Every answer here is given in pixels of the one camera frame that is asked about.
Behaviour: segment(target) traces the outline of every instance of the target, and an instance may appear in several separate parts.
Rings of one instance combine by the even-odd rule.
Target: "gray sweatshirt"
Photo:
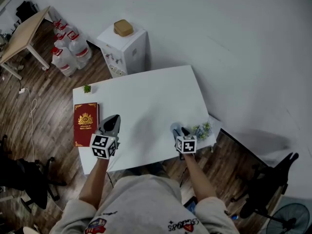
[[[179,184],[153,175],[121,178],[98,210],[70,200],[50,234],[238,234],[216,197],[200,201],[195,215],[181,204]]]

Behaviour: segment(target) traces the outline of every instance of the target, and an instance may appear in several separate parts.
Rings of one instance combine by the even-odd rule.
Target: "table leg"
[[[6,65],[5,63],[0,64],[0,66],[4,69],[6,69],[7,71],[9,71],[12,75],[14,75],[16,78],[18,79],[22,79],[22,77],[16,73],[14,70],[12,70],[8,65]]]
[[[37,58],[38,61],[42,63],[43,66],[45,66],[47,69],[50,68],[50,65],[46,63],[46,61],[37,53],[37,51],[29,44],[27,46],[27,49],[34,55],[34,57]]]
[[[10,199],[13,199],[13,196],[12,196],[12,195],[10,195],[10,196],[8,196],[8,197],[0,198],[0,202],[4,202],[4,201],[10,200]]]

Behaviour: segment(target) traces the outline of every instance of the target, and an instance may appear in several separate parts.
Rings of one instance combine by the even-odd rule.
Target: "red book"
[[[98,128],[99,106],[97,103],[75,105],[74,146],[90,146],[91,135]]]

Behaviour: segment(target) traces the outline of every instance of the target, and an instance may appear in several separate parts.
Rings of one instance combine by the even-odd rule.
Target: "red logo patch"
[[[97,234],[104,233],[106,228],[104,225],[106,224],[106,220],[103,218],[98,218],[95,221],[92,221],[88,228],[84,231],[85,234]]]
[[[194,226],[193,224],[186,224],[183,226],[184,229],[186,229],[188,232],[193,232]]]

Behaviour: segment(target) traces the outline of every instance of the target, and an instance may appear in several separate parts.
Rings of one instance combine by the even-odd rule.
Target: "brown box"
[[[133,27],[128,21],[122,19],[114,23],[114,32],[121,37],[126,37],[133,33]]]

